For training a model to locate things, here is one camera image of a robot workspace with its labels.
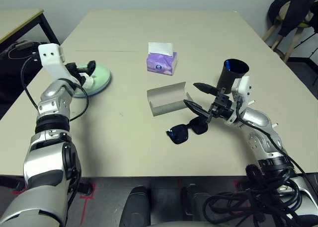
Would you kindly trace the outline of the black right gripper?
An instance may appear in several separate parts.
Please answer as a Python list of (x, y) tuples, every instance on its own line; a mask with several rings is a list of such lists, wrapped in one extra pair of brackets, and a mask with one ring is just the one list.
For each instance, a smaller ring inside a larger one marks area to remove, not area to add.
[(211, 85), (196, 82), (193, 84), (197, 89), (206, 94), (211, 94), (216, 96), (214, 102), (211, 104), (209, 112), (204, 110), (199, 104), (184, 99), (183, 102), (193, 113), (203, 117), (207, 124), (211, 122), (211, 119), (214, 118), (230, 118), (234, 110), (231, 108), (232, 101), (230, 98), (219, 92), (219, 89)]

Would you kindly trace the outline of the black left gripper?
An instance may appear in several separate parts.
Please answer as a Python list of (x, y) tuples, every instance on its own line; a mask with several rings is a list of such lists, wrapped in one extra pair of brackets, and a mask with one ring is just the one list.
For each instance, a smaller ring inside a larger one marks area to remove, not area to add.
[(86, 78), (81, 76), (80, 73), (86, 73), (87, 75), (93, 74), (96, 68), (96, 62), (95, 61), (89, 61), (87, 63), (87, 66), (78, 68), (76, 63), (67, 63), (65, 64), (65, 67), (76, 80), (79, 81), (80, 84), (84, 84), (86, 81)]

